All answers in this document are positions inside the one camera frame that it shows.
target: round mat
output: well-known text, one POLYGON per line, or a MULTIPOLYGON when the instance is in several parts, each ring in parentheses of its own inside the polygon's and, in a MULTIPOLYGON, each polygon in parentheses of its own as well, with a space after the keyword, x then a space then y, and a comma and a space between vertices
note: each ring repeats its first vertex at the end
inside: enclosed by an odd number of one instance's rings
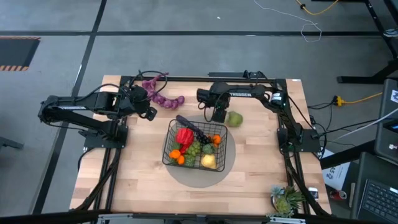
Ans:
MULTIPOLYGON (((206 122, 203 116, 187 116, 185 117, 189 121, 206 122)), ((188 187, 204 188, 217 184, 222 181, 231 171, 235 161, 235 141, 232 134, 228 131, 227 142, 226 142, 226 154, 225 154, 225 167, 222 172, 214 172, 199 169, 189 169, 184 167, 166 166, 166 169, 170 175, 178 182, 188 187)))

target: floor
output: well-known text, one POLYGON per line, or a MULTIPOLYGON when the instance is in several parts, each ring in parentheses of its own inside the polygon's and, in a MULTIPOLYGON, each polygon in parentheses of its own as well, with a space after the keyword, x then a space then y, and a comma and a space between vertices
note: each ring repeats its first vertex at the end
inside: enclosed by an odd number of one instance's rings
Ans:
MULTIPOLYGON (((330 4, 305 2, 314 12, 330 4)), ((340 2, 317 17, 304 13, 292 0, 258 3, 313 20, 323 31, 377 30, 360 3, 340 2)), ((382 1, 372 3, 383 26, 394 27, 382 1)), ((0 0, 0 31, 91 31, 100 4, 101 0, 0 0)), ((262 10, 251 0, 113 0, 107 2, 98 30, 300 31, 304 23, 262 10)), ((49 95, 70 95, 89 42, 87 35, 41 38, 28 71, 0 72, 0 136, 25 144, 23 150, 1 149, 0 216, 31 211, 57 135, 56 128, 40 124, 39 102, 49 95)), ((135 75, 138 69, 180 76, 261 70, 270 78, 302 79, 307 103, 314 105, 330 101, 333 95, 357 100, 380 92, 381 85, 339 85, 335 80, 340 75, 372 75, 390 59, 380 37, 322 37, 319 42, 306 43, 301 36, 97 36, 79 95, 100 85, 103 75, 135 75)), ((331 129, 377 118, 379 102, 375 98, 334 108, 331 129)), ((324 125, 330 117, 329 110, 311 114, 324 125)), ((369 128, 340 142, 361 144, 374 133, 369 128)), ((76 131, 67 131, 43 212, 68 210, 82 147, 83 138, 76 131)), ((330 143, 327 148, 338 152, 346 147, 330 143)), ((333 203, 332 210, 342 217, 349 212, 333 203)))

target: wooden tabletop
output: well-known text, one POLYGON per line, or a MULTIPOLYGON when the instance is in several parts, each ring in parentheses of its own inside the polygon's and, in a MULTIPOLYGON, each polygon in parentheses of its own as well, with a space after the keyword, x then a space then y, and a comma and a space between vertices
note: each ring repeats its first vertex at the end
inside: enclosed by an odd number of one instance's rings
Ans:
MULTIPOLYGON (((118 85, 120 78, 105 75, 103 83, 118 85)), ((211 84, 168 82, 162 94, 169 98, 185 96, 183 106, 167 110, 152 103, 151 106, 157 109, 153 121, 136 115, 128 118, 129 137, 121 153, 112 211, 219 215, 266 215, 274 212, 270 203, 271 187, 287 185, 286 170, 277 143, 277 115, 256 99, 231 98, 228 110, 242 114, 244 122, 239 128, 228 128, 236 144, 236 158, 231 172, 221 182, 206 188, 187 187, 177 182, 162 163, 162 146, 170 120, 178 114, 203 114, 198 110, 197 88, 209 89, 211 84)), ((157 82, 157 85, 162 86, 163 82, 157 82)), ((301 81, 287 80, 287 89, 309 120, 301 81)), ((117 91, 117 88, 106 86, 101 91, 117 91)), ((292 113, 297 122, 309 128, 294 107, 292 113)), ((94 117, 106 119, 97 114, 94 117)), ((99 148, 82 159, 70 208, 79 206, 97 184, 103 156, 104 149, 99 148)), ((301 152, 300 157, 306 186, 318 189, 318 202, 330 212, 318 159, 309 152, 301 152)), ((105 186, 100 208, 104 208, 107 189, 105 186)))

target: small plant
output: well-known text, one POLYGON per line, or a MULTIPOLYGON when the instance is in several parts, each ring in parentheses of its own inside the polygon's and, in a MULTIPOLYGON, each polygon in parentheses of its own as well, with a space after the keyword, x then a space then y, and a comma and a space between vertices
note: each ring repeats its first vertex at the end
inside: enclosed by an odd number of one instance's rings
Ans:
POLYGON ((293 215, 293 209, 300 208, 300 203, 305 201, 301 192, 298 192, 294 187, 280 187, 272 186, 271 188, 271 202, 276 213, 270 213, 268 217, 282 217, 288 218, 293 215))

